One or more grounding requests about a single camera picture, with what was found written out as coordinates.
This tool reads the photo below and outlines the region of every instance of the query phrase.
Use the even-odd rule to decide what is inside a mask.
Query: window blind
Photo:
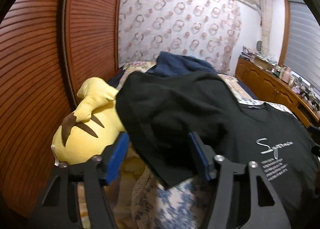
[[[303,0],[288,0],[290,29],[284,64],[320,90],[320,26]]]

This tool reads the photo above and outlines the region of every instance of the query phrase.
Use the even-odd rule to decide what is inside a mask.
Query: window
[[[286,23],[279,65],[320,90],[320,26],[303,0],[285,0]]]

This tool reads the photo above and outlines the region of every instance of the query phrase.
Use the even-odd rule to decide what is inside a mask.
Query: black t-shirt
[[[198,132],[217,154],[241,164],[258,162],[291,223],[313,198],[317,158],[306,129],[267,103],[239,104],[216,75],[162,78],[134,72],[116,102],[133,146],[164,186],[195,174],[187,141],[189,132]]]

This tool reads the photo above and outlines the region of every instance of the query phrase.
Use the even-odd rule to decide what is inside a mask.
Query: yellow plush toy
[[[125,131],[116,112],[118,90],[98,77],[87,79],[77,96],[83,99],[55,133],[51,149],[59,161],[86,162],[103,152]]]

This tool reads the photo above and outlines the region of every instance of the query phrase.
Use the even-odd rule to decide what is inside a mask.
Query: metal screw
[[[225,160],[225,158],[222,155],[215,155],[214,160],[218,162],[222,162]]]
[[[102,157],[100,155],[95,155],[91,158],[91,160],[94,162],[100,162],[102,161]]]
[[[252,168],[257,168],[258,164],[256,162],[249,162],[249,166]]]
[[[66,168],[68,167],[68,163],[67,162],[60,162],[59,163],[59,168]]]

